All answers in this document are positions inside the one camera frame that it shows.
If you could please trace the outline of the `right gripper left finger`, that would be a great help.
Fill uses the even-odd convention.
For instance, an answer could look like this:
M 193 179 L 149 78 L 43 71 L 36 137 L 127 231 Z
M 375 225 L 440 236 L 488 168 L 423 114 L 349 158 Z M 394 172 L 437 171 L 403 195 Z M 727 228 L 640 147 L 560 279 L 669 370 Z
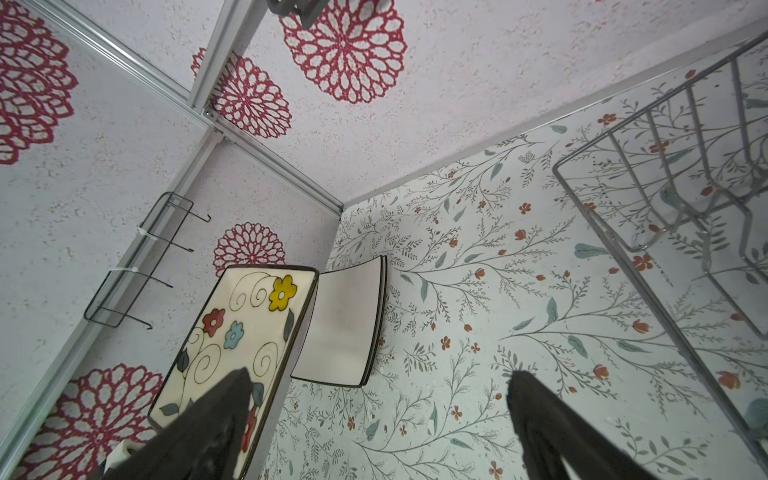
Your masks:
M 113 468 L 101 465 L 89 477 L 232 479 L 250 397 L 247 371 L 232 371 L 127 460 Z

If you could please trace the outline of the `dark square floral plate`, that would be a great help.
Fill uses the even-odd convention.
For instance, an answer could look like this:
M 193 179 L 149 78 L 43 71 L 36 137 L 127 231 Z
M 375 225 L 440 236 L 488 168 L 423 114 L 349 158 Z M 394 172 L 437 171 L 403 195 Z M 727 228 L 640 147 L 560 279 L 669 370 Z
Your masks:
M 227 374 L 246 369 L 250 398 L 233 473 L 236 479 L 244 478 L 318 279 L 318 271 L 305 266 L 226 268 L 150 407 L 153 428 L 166 428 Z

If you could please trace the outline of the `white square plate black rim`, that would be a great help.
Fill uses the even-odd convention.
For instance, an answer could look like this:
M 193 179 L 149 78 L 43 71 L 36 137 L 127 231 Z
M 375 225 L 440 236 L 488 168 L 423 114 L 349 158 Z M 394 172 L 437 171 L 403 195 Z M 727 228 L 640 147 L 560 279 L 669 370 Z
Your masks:
M 291 378 L 361 388 L 373 370 L 388 286 L 388 259 L 322 273 Z

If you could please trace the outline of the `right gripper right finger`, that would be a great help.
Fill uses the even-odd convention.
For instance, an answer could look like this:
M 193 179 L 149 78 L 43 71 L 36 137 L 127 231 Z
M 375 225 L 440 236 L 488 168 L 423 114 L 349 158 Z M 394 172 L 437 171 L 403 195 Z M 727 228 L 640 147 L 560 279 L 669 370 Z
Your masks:
M 531 479 L 651 479 L 534 375 L 516 371 L 506 396 Z

